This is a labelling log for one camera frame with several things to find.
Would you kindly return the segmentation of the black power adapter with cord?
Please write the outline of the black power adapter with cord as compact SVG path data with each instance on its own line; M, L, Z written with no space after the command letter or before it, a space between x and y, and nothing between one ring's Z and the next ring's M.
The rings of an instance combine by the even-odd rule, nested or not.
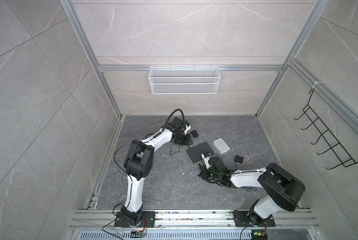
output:
M190 148L191 148L191 145L194 144L193 138L197 138L197 137L199 136L199 134L198 134L197 131L191 131L191 132L188 133L188 134L191 136L190 145L187 146L187 147L190 149ZM170 153L169 153L170 156L173 156L174 154L179 153L179 152L180 152L180 149L181 149L183 146L185 146L185 145L178 145L178 144L175 144L175 143L174 143L174 134L173 134L173 138L172 138L172 140L171 140L170 142L172 143L171 146L170 146ZM173 152L173 150L172 150L172 147L173 147L173 146L177 146L177 151L174 151L174 152Z

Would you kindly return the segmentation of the dark grey network switch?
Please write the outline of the dark grey network switch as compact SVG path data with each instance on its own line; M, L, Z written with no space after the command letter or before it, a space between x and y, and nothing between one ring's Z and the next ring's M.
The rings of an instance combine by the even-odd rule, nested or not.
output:
M190 149L187 149L187 154L189 155L192 163L197 163L198 161L202 160L203 153L212 155L215 152L207 142L201 143L199 145L191 147Z

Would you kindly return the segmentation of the white rectangular box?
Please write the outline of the white rectangular box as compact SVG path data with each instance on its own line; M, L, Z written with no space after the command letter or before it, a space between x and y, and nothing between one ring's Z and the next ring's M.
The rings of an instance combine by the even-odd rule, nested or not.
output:
M222 138L214 140L213 144L221 154L224 154L231 149Z

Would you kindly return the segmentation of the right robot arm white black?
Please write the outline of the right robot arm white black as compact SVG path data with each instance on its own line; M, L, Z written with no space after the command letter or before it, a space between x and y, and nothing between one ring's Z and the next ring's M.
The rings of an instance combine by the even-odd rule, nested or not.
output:
M275 163L257 170L229 170L222 158L216 154L202 153L199 176L210 184L233 189L255 191L262 188L265 198L257 200L244 220L251 226L259 226L278 211L293 212L306 190L306 186Z

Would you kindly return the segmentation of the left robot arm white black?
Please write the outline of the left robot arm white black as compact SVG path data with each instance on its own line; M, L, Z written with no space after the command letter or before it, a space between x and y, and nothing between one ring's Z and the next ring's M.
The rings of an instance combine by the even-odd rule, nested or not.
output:
M154 152L166 143L190 146L191 125L181 109L174 110L164 125L154 134L143 140L133 140L123 163L127 175L127 198L120 209L127 223L136 227L142 221L142 192L144 181L151 172Z

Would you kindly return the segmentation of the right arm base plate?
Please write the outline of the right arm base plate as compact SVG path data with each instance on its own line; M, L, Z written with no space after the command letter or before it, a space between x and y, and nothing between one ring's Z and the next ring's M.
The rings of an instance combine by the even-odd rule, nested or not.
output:
M236 227L275 227L275 221L272 215L262 219L259 215L249 211L232 212Z

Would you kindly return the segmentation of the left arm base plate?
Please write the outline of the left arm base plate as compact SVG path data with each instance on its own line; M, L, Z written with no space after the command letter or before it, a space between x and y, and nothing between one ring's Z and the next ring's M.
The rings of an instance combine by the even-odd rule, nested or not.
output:
M145 223L145 226L147 228L153 228L155 223L155 214L156 212L141 212L141 220L138 224L134 224L131 220L129 220L127 217L124 216L122 212L117 212L116 219L114 222L114 227L123 227L123 228L142 228L143 224Z

